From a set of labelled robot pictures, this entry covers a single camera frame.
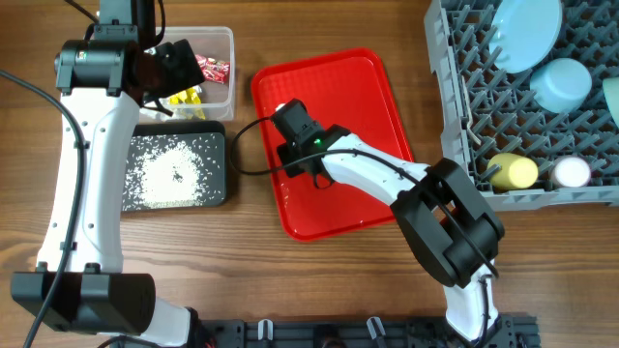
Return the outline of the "yellow snack wrapper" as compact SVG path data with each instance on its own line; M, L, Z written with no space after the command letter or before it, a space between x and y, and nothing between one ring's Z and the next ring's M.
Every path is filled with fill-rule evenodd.
M206 115L201 107L201 93L201 87L196 85L168 97L167 103L172 107L174 116L186 120L205 120Z

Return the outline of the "red foil snack wrapper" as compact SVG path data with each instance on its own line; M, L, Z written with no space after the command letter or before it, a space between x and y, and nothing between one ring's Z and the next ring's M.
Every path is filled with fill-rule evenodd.
M207 81L225 84L228 81L231 65L229 62L202 55L195 55L198 66Z

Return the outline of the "light blue plate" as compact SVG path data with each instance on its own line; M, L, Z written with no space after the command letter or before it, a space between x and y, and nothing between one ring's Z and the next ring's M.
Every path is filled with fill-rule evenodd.
M491 28L489 44L496 54L494 66L507 73L521 73L533 68L553 48L563 21L560 0L503 0Z

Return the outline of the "mint green bowl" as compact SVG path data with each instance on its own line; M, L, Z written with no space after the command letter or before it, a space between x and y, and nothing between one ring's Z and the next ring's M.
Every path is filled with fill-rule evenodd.
M531 75L530 90L543 109L553 113L569 113L584 103L592 89L592 76L580 62L558 58Z

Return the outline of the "white plastic fork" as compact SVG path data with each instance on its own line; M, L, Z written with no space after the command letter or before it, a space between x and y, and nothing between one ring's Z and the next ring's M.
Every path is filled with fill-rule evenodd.
M472 126L473 126L473 113L472 113L472 109L471 109L471 105L470 105L470 97L469 97L468 88L467 88L466 81L465 81L463 75L460 77L460 82L461 82L461 87L463 89L464 110L466 112L466 132L468 134L468 137L475 144L481 145L482 144L481 138L475 132L473 132L473 130L472 130Z

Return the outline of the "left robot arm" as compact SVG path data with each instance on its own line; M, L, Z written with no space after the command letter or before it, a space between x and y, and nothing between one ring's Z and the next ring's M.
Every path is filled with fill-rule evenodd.
M65 135L50 225L32 272L11 280L32 329L104 334L108 343L206 347L197 312L156 294L153 278L127 274L120 241L126 158L147 102L190 88L203 74L190 44L71 40L54 62L52 104Z

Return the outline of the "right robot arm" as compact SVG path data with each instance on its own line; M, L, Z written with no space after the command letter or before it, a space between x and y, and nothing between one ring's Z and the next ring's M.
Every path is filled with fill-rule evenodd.
M485 346L498 317L490 284L505 229L463 169L450 159L428 165L396 158L340 126L278 131L287 173L321 175L390 208L418 263L443 285L448 324L467 344Z

